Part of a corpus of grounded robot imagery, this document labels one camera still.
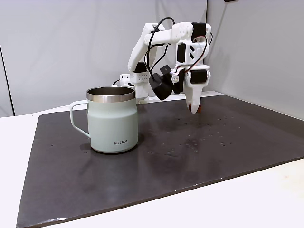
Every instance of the light green mug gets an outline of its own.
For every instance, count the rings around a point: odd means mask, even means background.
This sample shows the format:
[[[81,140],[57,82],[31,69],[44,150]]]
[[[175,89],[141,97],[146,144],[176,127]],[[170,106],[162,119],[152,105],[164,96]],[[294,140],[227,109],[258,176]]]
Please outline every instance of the light green mug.
[[[103,153],[119,153],[133,148],[138,140],[135,90],[123,86],[87,90],[86,101],[70,105],[72,126],[91,139],[91,147]],[[76,127],[73,107],[87,105],[89,133]]]

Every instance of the black cable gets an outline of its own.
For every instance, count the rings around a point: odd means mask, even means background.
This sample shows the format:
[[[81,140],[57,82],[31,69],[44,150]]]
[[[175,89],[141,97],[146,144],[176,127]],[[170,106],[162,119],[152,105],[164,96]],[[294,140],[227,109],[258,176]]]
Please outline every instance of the black cable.
[[[0,58],[2,59],[2,64],[3,64],[3,69],[4,69],[4,75],[5,75],[5,79],[6,79],[6,85],[8,87],[8,92],[9,92],[9,100],[10,100],[10,105],[11,105],[11,109],[13,111],[13,115],[15,116],[15,109],[14,109],[14,105],[13,105],[13,100],[11,98],[11,94],[10,94],[10,87],[9,87],[9,81],[8,81],[8,76],[6,74],[6,69],[5,69],[5,66],[4,66],[4,59],[3,59],[3,55],[2,55],[2,49],[1,49],[1,46],[0,46]]]
[[[120,80],[120,78],[118,80],[114,81],[112,85],[114,86],[116,84],[116,82],[118,82],[119,80]]]
[[[144,54],[143,62],[144,62],[144,65],[146,66],[146,68],[148,69],[148,67],[147,67],[147,61],[146,61],[147,53],[148,53],[148,51],[146,51],[146,54]]]
[[[213,40],[213,34],[212,34],[212,32],[210,34],[211,34],[211,41],[210,41],[209,45],[212,43],[212,40]]]
[[[163,21],[164,21],[164,20],[167,20],[167,19],[170,19],[170,20],[173,22],[173,24],[175,24],[175,21],[174,21],[173,18],[171,18],[171,17],[165,17],[165,18],[163,18],[163,19],[157,24],[157,26],[154,28],[154,31],[153,31],[153,33],[152,33],[152,35],[151,35],[151,38],[150,38],[150,41],[149,41],[149,45],[148,45],[147,69],[148,69],[148,71],[149,71],[151,77],[153,78],[153,80],[154,80],[154,77],[153,77],[152,71],[151,71],[150,66],[149,66],[150,47],[151,47],[152,39],[153,39],[153,37],[154,37],[154,34],[155,34],[156,30],[157,30],[158,27],[163,23]]]
[[[160,59],[159,60],[157,60],[157,62],[152,66],[152,68],[151,68],[151,71],[153,71],[153,68],[156,66],[156,64],[158,64],[159,63],[159,61],[161,61],[162,60],[162,58],[164,58],[165,57],[165,55],[166,55],[166,53],[167,53],[167,49],[168,49],[168,45],[166,46],[166,49],[165,49],[165,52],[163,53],[163,55],[162,55],[162,57],[160,57]]]

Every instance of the white backdrop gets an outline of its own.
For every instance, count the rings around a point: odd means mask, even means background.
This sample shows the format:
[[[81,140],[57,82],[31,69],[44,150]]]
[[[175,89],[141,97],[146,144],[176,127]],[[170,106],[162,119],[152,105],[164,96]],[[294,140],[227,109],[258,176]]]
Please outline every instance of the white backdrop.
[[[304,119],[303,12],[303,0],[209,0],[206,89]]]
[[[128,73],[131,51],[145,23],[165,16],[176,23],[205,22],[206,3],[0,0],[0,42],[15,113],[67,105],[85,99],[91,87],[111,85],[120,74]],[[158,66],[174,63],[175,47],[170,46]]]

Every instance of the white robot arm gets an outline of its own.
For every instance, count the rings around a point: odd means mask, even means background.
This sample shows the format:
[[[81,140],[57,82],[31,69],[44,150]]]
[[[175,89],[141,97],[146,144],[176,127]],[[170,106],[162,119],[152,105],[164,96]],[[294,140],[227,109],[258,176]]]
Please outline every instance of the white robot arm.
[[[170,30],[165,30],[161,24],[145,24],[142,35],[130,56],[128,63],[130,73],[120,76],[120,84],[134,87],[138,101],[148,97],[148,82],[161,100],[166,99],[172,90],[176,94],[184,91],[187,108],[193,114],[196,113],[200,105],[201,91],[210,79],[210,67],[198,64],[208,54],[210,33],[211,26],[206,23],[181,22],[174,24]],[[176,44],[176,64],[173,70],[169,66],[164,66],[161,68],[162,76],[157,73],[150,75],[146,64],[140,62],[148,51],[149,42],[151,42],[148,60],[150,66],[155,60],[158,46]]]

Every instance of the white table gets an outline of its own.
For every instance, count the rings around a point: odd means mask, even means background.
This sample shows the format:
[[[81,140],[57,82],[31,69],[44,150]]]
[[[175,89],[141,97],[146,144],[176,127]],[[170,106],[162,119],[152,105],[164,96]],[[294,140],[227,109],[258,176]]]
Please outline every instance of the white table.
[[[203,92],[202,96],[221,95]],[[171,100],[184,99],[171,95]],[[68,106],[0,118],[2,228],[16,225],[38,117]],[[304,227],[304,159],[52,228]]]

